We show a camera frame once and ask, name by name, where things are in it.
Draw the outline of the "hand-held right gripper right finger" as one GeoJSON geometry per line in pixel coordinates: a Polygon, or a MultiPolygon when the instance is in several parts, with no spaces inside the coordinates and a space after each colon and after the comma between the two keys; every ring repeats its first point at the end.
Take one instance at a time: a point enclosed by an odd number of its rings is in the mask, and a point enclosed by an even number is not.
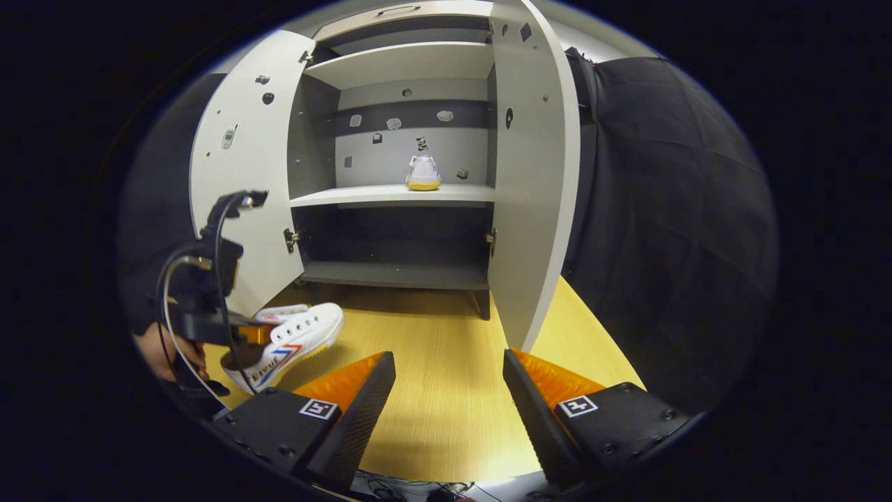
{"type": "Polygon", "coordinates": [[[628,473],[691,423],[634,383],[605,386],[517,349],[504,352],[503,379],[547,482],[560,488],[628,473]]]}

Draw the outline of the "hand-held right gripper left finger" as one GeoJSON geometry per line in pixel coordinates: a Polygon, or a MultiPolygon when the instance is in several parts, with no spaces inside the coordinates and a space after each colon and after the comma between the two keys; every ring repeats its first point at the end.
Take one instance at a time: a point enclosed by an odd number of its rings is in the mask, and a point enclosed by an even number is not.
{"type": "Polygon", "coordinates": [[[350,489],[396,379],[391,351],[296,388],[271,386],[214,419],[214,428],[273,471],[350,489]]]}

